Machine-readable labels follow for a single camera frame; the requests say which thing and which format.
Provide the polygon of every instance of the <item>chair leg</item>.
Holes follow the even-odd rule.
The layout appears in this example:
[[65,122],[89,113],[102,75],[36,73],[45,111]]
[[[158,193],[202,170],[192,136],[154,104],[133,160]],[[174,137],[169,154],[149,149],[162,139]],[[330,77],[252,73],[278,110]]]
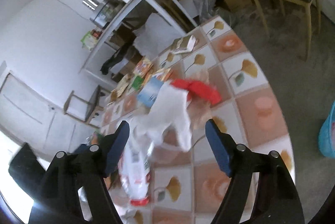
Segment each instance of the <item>chair leg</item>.
[[279,3],[280,3],[281,13],[285,17],[285,8],[284,8],[284,2],[283,2],[283,0],[279,0]]
[[321,4],[320,0],[315,0],[316,2],[316,8],[318,10],[318,34],[320,34],[321,31]]
[[265,20],[264,14],[263,14],[263,10],[262,10],[261,4],[259,3],[258,0],[254,0],[254,2],[256,4],[256,7],[257,7],[259,15],[261,16],[261,19],[262,19],[262,22],[263,22],[263,25],[264,25],[264,28],[265,28],[266,35],[269,38],[270,37],[270,33],[269,33],[268,25],[266,24],[266,20]]
[[306,56],[305,61],[308,60],[309,52],[311,49],[311,40],[312,40],[312,18],[311,18],[311,4],[305,5],[306,10],[306,21],[307,21],[307,41],[306,41]]

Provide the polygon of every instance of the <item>metal screw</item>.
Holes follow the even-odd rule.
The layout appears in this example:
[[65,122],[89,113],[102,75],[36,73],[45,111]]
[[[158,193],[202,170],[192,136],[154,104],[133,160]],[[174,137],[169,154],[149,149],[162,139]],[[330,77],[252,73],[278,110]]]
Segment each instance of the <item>metal screw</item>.
[[274,157],[274,158],[278,158],[278,157],[279,157],[279,153],[278,153],[277,151],[272,150],[272,151],[270,152],[270,154],[271,154],[271,156]]
[[243,145],[243,144],[238,144],[238,145],[236,146],[236,148],[237,148],[237,150],[239,150],[239,151],[245,151],[245,150],[246,150],[246,146]]
[[64,153],[63,151],[60,151],[60,152],[57,152],[56,157],[57,157],[58,159],[60,159],[60,158],[62,158],[64,155],[65,155],[65,153]]
[[89,150],[92,151],[92,152],[96,152],[96,151],[99,150],[99,146],[98,145],[91,145]]

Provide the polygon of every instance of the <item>blue package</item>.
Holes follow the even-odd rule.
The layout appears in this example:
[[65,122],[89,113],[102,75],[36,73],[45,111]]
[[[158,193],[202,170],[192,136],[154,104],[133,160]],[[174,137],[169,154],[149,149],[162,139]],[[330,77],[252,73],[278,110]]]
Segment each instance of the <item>blue package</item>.
[[145,104],[147,107],[152,107],[163,84],[164,82],[152,77],[137,95],[137,100]]

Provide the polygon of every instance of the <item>concrete floor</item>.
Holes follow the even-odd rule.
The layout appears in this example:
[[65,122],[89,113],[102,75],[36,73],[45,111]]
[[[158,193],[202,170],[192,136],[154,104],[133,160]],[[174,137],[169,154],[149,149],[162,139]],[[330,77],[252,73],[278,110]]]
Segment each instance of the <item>concrete floor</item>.
[[307,25],[304,9],[284,2],[286,17],[261,0],[271,37],[268,39],[256,7],[240,12],[234,28],[264,71],[282,108],[293,145],[296,186],[306,222],[320,209],[335,184],[335,159],[318,150],[319,129],[335,99],[335,25],[312,7],[312,47],[303,61]]

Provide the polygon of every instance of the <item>tiled table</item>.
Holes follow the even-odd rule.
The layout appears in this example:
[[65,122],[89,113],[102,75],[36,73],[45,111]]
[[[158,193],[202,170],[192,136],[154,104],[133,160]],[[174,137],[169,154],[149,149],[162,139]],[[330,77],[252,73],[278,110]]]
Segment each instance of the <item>tiled table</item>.
[[[220,17],[194,29],[191,34],[199,39],[193,52],[174,56],[165,67],[173,69],[174,78],[208,70],[210,84],[222,96],[222,102],[211,106],[219,128],[229,133],[236,143],[243,143],[255,152],[268,154],[277,150],[295,181],[293,151],[285,120],[252,54]],[[168,49],[162,53],[154,62],[155,66],[162,64],[168,53]],[[193,64],[199,54],[205,57],[203,65]],[[123,117],[147,112],[137,102],[136,95],[130,89],[118,102],[109,106],[102,132],[112,134]],[[204,128],[194,130],[193,144],[203,135]],[[230,181],[220,172],[206,138],[197,142],[189,152],[180,153],[172,163],[152,163],[151,172],[151,202],[146,207],[135,209],[138,211],[134,218],[137,224],[208,224]],[[250,216],[257,180],[254,176],[241,220]]]

